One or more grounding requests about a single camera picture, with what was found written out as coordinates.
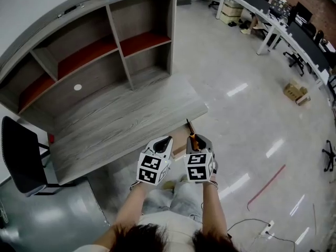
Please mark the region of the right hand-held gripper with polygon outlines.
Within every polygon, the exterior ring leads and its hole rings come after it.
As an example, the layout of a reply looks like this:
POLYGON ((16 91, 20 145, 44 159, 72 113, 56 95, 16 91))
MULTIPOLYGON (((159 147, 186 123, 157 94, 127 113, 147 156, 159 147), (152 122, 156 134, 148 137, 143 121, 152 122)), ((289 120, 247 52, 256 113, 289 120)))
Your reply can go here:
POLYGON ((210 181, 217 173, 217 162, 212 151, 212 142, 201 134, 195 135, 198 149, 202 152, 193 153, 193 138, 189 136, 186 141, 186 154, 183 157, 187 180, 190 182, 210 181))

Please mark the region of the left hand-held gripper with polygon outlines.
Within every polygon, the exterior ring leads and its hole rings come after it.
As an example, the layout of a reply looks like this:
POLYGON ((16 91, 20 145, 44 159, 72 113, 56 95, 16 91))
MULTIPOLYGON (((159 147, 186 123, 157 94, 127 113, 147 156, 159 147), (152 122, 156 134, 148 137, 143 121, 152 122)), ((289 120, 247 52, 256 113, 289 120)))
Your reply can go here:
POLYGON ((140 153, 136 172, 137 181, 157 186, 170 169, 171 161, 166 157, 170 157, 172 147, 173 138, 171 136, 161 136, 151 140, 146 149, 153 153, 140 153))

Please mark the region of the orange-handled screwdriver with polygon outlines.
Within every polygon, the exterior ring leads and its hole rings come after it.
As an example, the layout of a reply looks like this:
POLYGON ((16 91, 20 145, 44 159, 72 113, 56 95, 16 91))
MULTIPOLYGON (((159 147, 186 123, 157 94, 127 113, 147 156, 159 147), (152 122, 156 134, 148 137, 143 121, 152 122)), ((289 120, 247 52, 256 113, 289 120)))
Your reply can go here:
POLYGON ((194 132, 194 129, 193 127, 191 126, 191 123, 189 122, 188 119, 186 119, 187 121, 187 126, 189 128, 189 131, 190 131, 190 136, 193 138, 193 151, 198 151, 198 146, 197 146, 197 142, 195 140, 195 132, 194 132))

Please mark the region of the wooden desk drawer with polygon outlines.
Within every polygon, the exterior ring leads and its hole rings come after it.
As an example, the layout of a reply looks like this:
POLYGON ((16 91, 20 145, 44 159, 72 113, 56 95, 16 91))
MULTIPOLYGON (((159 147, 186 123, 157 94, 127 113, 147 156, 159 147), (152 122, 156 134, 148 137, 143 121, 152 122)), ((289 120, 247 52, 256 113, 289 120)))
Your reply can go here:
POLYGON ((171 157, 174 160, 177 160, 186 154, 186 141, 190 136, 190 129, 195 132, 195 128, 191 121, 169 133, 169 135, 173 138, 171 157))

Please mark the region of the person's right forearm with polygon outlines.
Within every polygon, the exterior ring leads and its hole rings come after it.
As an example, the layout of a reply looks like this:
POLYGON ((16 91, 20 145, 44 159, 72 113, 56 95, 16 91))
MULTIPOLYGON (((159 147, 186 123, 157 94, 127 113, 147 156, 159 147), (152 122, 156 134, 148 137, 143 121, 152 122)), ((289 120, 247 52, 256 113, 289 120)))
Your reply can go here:
POLYGON ((213 233, 227 237, 224 211, 214 183, 203 182, 203 234, 213 233))

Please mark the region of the grey wooden desk with shelves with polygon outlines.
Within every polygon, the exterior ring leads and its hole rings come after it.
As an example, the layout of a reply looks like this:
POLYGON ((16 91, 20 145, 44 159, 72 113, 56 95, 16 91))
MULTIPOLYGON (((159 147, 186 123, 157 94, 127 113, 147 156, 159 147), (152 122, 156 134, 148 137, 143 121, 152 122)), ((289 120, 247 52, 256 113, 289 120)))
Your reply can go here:
POLYGON ((207 112, 173 69, 175 15, 176 0, 0 0, 0 106, 54 135, 59 184, 207 112))

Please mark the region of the person's light trousers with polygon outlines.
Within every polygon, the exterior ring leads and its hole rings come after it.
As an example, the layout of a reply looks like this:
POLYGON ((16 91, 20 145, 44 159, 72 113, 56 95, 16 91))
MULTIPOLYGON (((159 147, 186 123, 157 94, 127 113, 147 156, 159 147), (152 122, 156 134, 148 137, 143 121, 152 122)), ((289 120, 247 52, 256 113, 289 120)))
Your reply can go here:
POLYGON ((174 188, 156 188, 150 191, 144 200, 142 213, 146 215, 171 211, 201 222, 203 215, 202 200, 201 187, 198 184, 183 180, 176 183, 174 188))

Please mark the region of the red floor tape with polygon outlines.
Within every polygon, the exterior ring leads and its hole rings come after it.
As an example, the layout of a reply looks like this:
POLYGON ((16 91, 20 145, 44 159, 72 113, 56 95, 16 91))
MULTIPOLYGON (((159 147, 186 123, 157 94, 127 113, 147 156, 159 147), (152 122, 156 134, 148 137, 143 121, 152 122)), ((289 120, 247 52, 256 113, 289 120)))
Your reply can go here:
POLYGON ((282 165, 281 168, 274 174, 274 176, 248 201, 246 208, 250 211, 250 204, 260 196, 260 194, 276 179, 276 177, 286 168, 286 165, 282 165))

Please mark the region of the white power strip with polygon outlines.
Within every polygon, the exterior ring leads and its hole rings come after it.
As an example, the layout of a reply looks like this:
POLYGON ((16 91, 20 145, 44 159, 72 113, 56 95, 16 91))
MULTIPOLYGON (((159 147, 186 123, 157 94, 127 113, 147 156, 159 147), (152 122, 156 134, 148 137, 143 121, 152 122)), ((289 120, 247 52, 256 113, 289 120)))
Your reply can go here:
POLYGON ((269 235, 269 231, 271 230, 271 228, 274 226, 275 222, 273 220, 271 220, 267 226, 259 233, 259 237, 264 237, 264 236, 268 236, 269 235))

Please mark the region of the open cardboard box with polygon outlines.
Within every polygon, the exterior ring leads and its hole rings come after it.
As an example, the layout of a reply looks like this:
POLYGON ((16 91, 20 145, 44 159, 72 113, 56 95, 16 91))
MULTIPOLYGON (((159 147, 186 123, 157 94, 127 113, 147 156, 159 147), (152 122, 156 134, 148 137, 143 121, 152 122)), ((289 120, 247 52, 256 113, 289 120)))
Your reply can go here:
POLYGON ((283 93, 291 101, 297 105, 302 106, 311 101, 308 90, 304 86, 300 86, 295 80, 290 80, 283 89, 283 93))

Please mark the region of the stacked beige crates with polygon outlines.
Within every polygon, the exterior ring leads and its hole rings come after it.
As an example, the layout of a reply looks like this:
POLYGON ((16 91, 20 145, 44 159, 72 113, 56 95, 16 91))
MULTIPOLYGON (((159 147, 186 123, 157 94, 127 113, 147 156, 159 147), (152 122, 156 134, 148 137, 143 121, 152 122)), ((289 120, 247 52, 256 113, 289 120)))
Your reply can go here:
POLYGON ((232 0, 225 0, 219 19, 225 24, 229 24, 231 22, 238 23, 243 9, 244 8, 239 3, 232 0))

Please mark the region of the long white office desk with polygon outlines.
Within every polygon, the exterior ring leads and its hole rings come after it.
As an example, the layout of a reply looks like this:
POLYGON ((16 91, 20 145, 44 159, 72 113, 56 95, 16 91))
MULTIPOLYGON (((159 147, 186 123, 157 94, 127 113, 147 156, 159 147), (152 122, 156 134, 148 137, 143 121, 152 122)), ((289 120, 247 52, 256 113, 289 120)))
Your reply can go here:
MULTIPOLYGON (((329 71, 327 69, 325 69, 323 71, 319 71, 318 66, 313 63, 313 61, 310 59, 310 57, 307 55, 307 53, 292 38, 292 35, 287 33, 287 28, 288 27, 282 26, 280 21, 278 21, 274 18, 271 18, 268 13, 264 14, 263 12, 257 10, 253 6, 246 3, 244 0, 233 0, 233 1, 239 3, 241 6, 248 9, 252 13, 260 16, 261 18, 266 20, 266 22, 268 22, 271 25, 271 28, 269 30, 268 35, 266 36, 266 38, 264 39, 264 41, 260 45, 259 49, 257 50, 258 55, 260 55, 260 53, 266 47, 268 40, 271 38, 271 35, 273 33, 276 33, 277 36, 276 36, 275 40, 271 43, 271 46, 269 47, 269 49, 272 49, 272 47, 275 45, 275 42, 277 41, 278 38, 280 38, 280 37, 283 38, 302 57, 304 62, 310 65, 310 67, 312 68, 314 73, 318 76, 318 80, 316 80, 317 86, 318 87, 321 86, 321 85, 326 86, 328 84, 329 71)), ((224 3, 224 0, 220 0, 220 5, 219 6, 222 7, 223 3, 224 3)))

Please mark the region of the small dark object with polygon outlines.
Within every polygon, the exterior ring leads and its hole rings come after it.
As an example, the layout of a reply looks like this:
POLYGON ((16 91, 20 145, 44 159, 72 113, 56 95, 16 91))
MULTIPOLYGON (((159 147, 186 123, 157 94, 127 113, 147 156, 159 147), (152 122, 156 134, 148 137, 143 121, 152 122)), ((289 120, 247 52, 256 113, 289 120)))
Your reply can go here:
POLYGON ((82 8, 82 7, 83 7, 82 4, 74 5, 74 6, 70 7, 70 8, 68 8, 68 9, 64 10, 62 13, 58 14, 57 18, 61 18, 62 16, 66 15, 66 14, 68 14, 68 13, 74 11, 74 10, 76 10, 77 8, 82 8))

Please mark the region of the black chair with metal frame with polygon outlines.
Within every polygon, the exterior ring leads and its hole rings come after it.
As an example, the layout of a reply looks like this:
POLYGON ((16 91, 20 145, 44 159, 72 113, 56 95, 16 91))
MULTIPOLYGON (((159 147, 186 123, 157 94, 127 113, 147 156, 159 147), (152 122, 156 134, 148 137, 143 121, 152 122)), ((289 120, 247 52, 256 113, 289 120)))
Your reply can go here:
POLYGON ((33 131, 5 116, 2 118, 1 137, 4 163, 17 189, 26 197, 54 195, 54 192, 44 192, 47 188, 76 186, 48 183, 43 159, 50 155, 50 149, 39 143, 33 131))

